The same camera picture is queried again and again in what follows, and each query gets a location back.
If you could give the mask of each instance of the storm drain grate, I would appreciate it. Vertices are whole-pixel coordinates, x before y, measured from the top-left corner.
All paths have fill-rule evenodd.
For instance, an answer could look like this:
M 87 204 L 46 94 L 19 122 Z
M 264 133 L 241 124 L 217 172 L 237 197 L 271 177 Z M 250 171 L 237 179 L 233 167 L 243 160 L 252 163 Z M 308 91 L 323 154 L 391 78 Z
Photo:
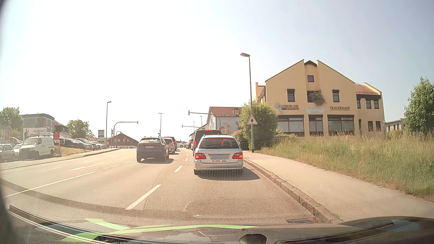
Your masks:
M 286 220 L 290 224 L 319 224 L 319 221 L 315 217 L 310 218 L 293 218 Z

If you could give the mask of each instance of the yellow building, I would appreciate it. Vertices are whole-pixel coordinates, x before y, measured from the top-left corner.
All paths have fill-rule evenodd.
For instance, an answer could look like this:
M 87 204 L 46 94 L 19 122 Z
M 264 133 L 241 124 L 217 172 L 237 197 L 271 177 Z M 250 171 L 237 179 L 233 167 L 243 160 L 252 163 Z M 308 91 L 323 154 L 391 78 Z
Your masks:
M 356 84 L 319 60 L 301 60 L 266 80 L 265 86 L 256 83 L 254 96 L 275 108 L 284 133 L 384 135 L 381 91 Z M 324 103 L 315 105 L 321 97 Z

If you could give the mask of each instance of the asphalt road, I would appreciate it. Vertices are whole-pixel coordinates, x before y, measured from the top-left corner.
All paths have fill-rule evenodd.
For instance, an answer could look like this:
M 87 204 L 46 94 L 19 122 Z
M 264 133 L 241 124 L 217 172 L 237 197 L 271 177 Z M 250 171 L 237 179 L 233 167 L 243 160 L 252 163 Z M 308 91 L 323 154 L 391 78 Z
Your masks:
M 7 205 L 48 219 L 110 231 L 158 224 L 284 224 L 312 215 L 249 165 L 243 174 L 193 174 L 191 150 L 138 163 L 135 149 L 0 171 Z

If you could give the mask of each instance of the sidewalk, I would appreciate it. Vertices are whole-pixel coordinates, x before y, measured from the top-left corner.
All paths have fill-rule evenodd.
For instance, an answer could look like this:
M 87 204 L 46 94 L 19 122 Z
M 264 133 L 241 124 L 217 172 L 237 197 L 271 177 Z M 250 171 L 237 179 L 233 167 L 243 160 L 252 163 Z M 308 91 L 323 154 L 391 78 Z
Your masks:
M 286 158 L 249 151 L 244 151 L 243 154 L 246 163 L 260 172 L 265 171 L 271 180 L 277 177 L 282 179 L 276 179 L 275 184 L 295 197 L 296 201 L 300 197 L 300 203 L 307 210 L 321 216 L 318 212 L 328 213 L 328 222 L 339 223 L 340 220 L 379 216 L 434 218 L 434 203 L 420 198 Z M 284 181 L 290 184 L 286 185 L 288 188 L 293 187 L 292 191 L 286 189 Z
M 108 149 L 92 151 L 92 152 L 83 152 L 83 153 L 72 154 L 72 155 L 65 156 L 65 157 L 46 158 L 46 159 L 40 159 L 40 160 L 4 162 L 4 163 L 0 163 L 0 170 L 26 167 L 26 166 L 30 166 L 30 165 L 40 165 L 40 164 L 63 161 L 63 160 L 68 160 L 68 159 L 73 159 L 73 158 L 81 158 L 81 157 L 91 156 L 91 155 L 95 155 L 95 154 L 111 152 L 114 150 L 119 150 L 119 149 L 118 148 L 108 148 Z

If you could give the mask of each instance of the tail light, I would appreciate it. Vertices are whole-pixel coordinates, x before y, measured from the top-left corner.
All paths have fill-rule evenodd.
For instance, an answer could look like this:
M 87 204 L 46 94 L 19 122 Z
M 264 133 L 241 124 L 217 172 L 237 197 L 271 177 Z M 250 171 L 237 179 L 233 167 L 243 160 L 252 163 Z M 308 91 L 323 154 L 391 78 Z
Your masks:
M 243 159 L 243 153 L 242 152 L 234 153 L 232 159 Z
M 195 159 L 207 159 L 207 157 L 205 156 L 205 154 L 200 153 L 200 152 L 196 152 L 196 153 L 194 154 L 194 158 L 195 158 Z

